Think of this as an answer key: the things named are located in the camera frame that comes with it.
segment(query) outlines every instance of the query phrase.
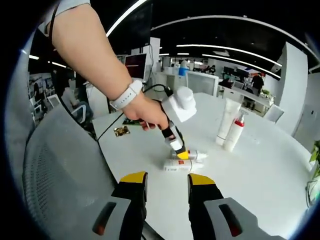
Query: small bottle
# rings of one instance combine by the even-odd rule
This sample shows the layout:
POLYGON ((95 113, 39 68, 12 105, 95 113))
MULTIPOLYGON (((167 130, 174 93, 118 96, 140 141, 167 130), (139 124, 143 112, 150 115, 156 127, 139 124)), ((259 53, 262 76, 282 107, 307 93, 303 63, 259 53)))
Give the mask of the small bottle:
POLYGON ((181 159, 168 159, 164 162, 163 170, 164 171, 194 171, 200 168, 203 168, 204 164, 201 160, 181 160, 181 159))
MULTIPOLYGON (((188 150, 188 160, 195 160, 196 162, 202 162, 200 160, 208 157, 208 154, 199 152, 198 150, 188 150)), ((178 159, 177 153, 175 151, 171 151, 171 159, 178 159)))
POLYGON ((232 152, 240 138, 240 135, 245 126, 245 114, 242 112, 240 117, 237 118, 231 125, 230 131, 226 136, 223 144, 223 148, 229 152, 232 152))

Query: hand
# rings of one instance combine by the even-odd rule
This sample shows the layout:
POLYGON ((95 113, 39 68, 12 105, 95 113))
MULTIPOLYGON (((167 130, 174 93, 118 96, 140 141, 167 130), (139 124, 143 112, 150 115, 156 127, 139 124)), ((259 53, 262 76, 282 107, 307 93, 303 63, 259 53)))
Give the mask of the hand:
POLYGON ((122 111, 128 119, 142 119, 140 124, 145 131, 149 129, 148 125, 151 129, 155 129, 157 125, 161 130, 169 127, 167 116, 161 110, 159 102, 151 100, 143 93, 136 96, 122 111))

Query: white tabletop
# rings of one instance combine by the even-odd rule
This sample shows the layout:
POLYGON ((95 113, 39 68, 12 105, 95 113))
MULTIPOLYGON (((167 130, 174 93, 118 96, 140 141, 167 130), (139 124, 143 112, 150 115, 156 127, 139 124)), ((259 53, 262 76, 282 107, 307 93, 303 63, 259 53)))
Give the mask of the white tabletop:
MULTIPOLYGON (((232 153, 215 144, 224 104, 196 93, 197 113, 176 123, 189 148, 207 152, 204 168, 196 173, 213 179, 225 198, 231 197, 255 214, 270 235, 287 238, 307 209, 305 186, 310 153, 272 122, 249 112, 232 153)), ((93 121, 97 136, 119 113, 93 121)), ((123 118, 114 124, 122 125, 123 118)), ((188 218, 188 172, 165 172, 170 148, 161 131, 144 132, 129 126, 130 134, 116 137, 113 127, 100 139, 103 155, 117 181, 139 171, 148 172, 146 221, 166 240, 193 239, 188 218)))
POLYGON ((252 99, 252 100, 254 100, 254 101, 256 101, 256 102, 258 102, 258 103, 260 103, 260 104, 262 104, 264 106, 267 106, 268 108, 271 107, 271 105, 272 105, 272 102, 269 99, 265 98, 265 97, 254 95, 254 94, 252 94, 250 92, 247 92, 247 91, 245 91, 243 89, 240 89, 238 87, 235 87, 235 86, 233 86, 231 89, 233 91, 235 91, 235 92, 238 92, 239 94, 241 94, 243 96, 246 96, 249 99, 252 99))

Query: white smartwatch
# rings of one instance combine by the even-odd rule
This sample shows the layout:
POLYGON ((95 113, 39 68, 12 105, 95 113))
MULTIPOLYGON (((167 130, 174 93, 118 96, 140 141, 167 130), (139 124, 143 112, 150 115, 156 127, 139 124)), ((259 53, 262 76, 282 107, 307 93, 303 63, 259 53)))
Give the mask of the white smartwatch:
POLYGON ((110 105, 117 110, 123 109, 140 93, 142 86, 140 80, 134 80, 120 97, 110 102, 110 105))

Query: black ceiling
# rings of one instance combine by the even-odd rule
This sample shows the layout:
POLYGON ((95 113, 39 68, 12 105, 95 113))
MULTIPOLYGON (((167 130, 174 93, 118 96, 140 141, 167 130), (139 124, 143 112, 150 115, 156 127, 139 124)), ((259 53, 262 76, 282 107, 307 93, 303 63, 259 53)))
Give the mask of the black ceiling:
MULTIPOLYGON (((91 0, 91 5, 107 31, 116 19, 135 2, 136 0, 91 0)), ((303 3, 295 5, 292 2, 289 4, 288 1, 149 0, 144 4, 153 4, 151 22, 153 28, 188 17, 208 15, 242 17, 246 15, 248 18, 285 30, 304 43, 306 42, 305 33, 317 37, 319 26, 316 25, 319 24, 319 21, 314 21, 317 16, 313 12, 315 8, 310 7, 305 1, 303 3)), ((202 57, 202 54, 214 55, 215 49, 213 48, 176 47, 182 44, 206 44, 241 49, 274 61, 279 59, 282 48, 288 41, 308 55, 310 68, 318 64, 305 48, 286 35, 272 28, 243 20, 222 18, 189 20, 155 29, 151 32, 151 36, 161 39, 160 53, 170 53, 172 56, 178 52, 190 53, 190 57, 202 57)), ((37 34, 36 39, 41 39, 41 37, 37 34)), ((40 42, 33 44, 31 54, 43 54, 44 47, 40 42)), ((267 70, 271 70, 273 66, 272 63, 258 57, 236 51, 228 52, 230 58, 267 70)), ((58 63, 62 63, 58 54, 55 58, 58 63)))

